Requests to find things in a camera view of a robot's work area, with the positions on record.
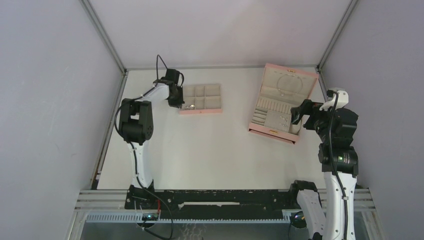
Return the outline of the pink compartment tray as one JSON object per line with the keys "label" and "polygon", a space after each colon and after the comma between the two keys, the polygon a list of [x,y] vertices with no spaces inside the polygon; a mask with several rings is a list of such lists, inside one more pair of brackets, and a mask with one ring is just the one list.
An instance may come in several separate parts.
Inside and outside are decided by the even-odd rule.
{"label": "pink compartment tray", "polygon": [[223,112],[220,84],[194,84],[183,86],[183,100],[179,113],[219,114]]}

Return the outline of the pink jewelry box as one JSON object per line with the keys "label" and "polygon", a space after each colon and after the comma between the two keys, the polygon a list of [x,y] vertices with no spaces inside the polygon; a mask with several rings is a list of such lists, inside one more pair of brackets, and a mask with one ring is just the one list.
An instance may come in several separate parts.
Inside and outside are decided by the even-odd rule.
{"label": "pink jewelry box", "polygon": [[[314,72],[267,63],[248,131],[290,144],[298,142],[302,122],[291,124],[291,108],[310,98],[318,79]],[[280,116],[287,117],[287,122]]]}

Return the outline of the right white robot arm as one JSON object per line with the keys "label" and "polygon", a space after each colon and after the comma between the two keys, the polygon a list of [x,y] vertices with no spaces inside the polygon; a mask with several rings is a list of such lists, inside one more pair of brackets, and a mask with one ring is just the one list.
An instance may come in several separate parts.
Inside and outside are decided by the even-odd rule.
{"label": "right white robot arm", "polygon": [[354,240],[354,194],[359,174],[359,157],[351,145],[359,116],[334,101],[329,107],[310,99],[291,109],[291,122],[308,116],[303,127],[315,131],[321,143],[318,160],[326,189],[326,208],[313,182],[295,180],[289,203],[300,208],[302,217],[290,218],[292,226],[302,220],[311,240]]}

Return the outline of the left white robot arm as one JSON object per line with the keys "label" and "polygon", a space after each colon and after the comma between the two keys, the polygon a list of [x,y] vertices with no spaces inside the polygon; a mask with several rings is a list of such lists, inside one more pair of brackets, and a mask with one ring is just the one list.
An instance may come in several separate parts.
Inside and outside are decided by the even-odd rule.
{"label": "left white robot arm", "polygon": [[143,208],[149,209],[156,203],[157,196],[148,190],[153,186],[148,161],[148,143],[154,133],[153,106],[167,101],[172,108],[180,109],[184,103],[183,73],[168,68],[165,76],[155,80],[152,87],[135,98],[125,98],[115,113],[116,132],[127,143],[132,152],[133,177],[131,186],[143,189],[137,195],[137,202]]}

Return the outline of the black mounting rail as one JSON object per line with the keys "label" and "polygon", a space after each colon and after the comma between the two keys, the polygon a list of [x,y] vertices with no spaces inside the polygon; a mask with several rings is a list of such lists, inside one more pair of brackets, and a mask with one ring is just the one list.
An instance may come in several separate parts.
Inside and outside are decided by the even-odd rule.
{"label": "black mounting rail", "polygon": [[162,217],[275,217],[297,211],[296,190],[143,190],[130,187],[126,210],[153,210]]}

